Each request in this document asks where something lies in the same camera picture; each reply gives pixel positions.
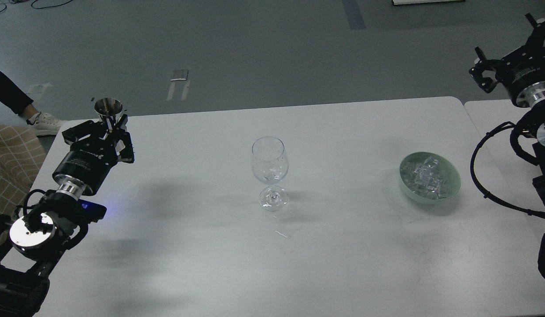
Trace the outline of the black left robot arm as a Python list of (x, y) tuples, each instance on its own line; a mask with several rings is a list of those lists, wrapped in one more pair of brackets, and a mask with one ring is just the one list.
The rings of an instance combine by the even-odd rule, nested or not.
[(52, 174), (59, 187), (40, 190), (32, 206), (25, 198), (14, 217), (0, 216), (0, 233), (8, 234), (0, 245), (0, 317), (35, 315), (61, 257), (105, 216), (105, 206), (83, 197), (94, 196), (118, 162), (134, 162), (127, 121), (125, 114), (104, 114), (65, 130), (70, 150)]

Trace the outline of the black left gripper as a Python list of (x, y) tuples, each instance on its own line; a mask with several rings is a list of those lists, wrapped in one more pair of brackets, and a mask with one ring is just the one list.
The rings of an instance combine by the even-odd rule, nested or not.
[[(117, 162), (134, 163), (134, 149), (127, 131), (127, 114), (112, 124), (106, 139), (106, 127), (102, 121), (88, 120), (63, 131), (63, 139), (70, 151), (53, 171), (52, 178), (58, 184), (63, 180), (77, 179), (85, 185), (83, 195), (95, 196), (110, 170)], [(84, 139), (87, 136), (97, 137)]]

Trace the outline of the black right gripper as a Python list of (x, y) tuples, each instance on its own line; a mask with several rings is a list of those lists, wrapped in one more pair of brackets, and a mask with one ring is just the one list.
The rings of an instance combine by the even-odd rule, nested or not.
[(474, 49), (476, 61), (468, 74), (485, 93), (491, 93), (498, 82), (504, 86), (512, 104), (530, 107), (522, 93), (528, 87), (545, 82), (545, 18), (536, 20), (532, 14), (524, 15), (532, 26), (531, 35), (524, 46), (501, 59), (486, 58), (480, 47)]

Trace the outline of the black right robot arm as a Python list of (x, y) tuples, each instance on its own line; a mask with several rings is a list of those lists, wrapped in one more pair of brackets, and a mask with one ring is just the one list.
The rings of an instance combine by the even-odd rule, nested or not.
[(538, 166), (541, 175), (532, 185), (545, 206), (545, 19), (526, 14), (532, 32), (525, 44), (500, 59), (488, 59), (475, 48), (477, 60), (468, 73), (486, 93), (497, 85), (504, 86), (511, 103), (526, 113), (516, 123), (506, 121), (487, 132), (478, 142), (470, 160), (472, 182), (483, 197), (512, 210), (545, 219), (545, 211), (536, 211), (508, 203), (486, 189), (475, 174), (475, 159), (486, 141), (499, 132), (510, 129), (509, 142), (516, 156)]

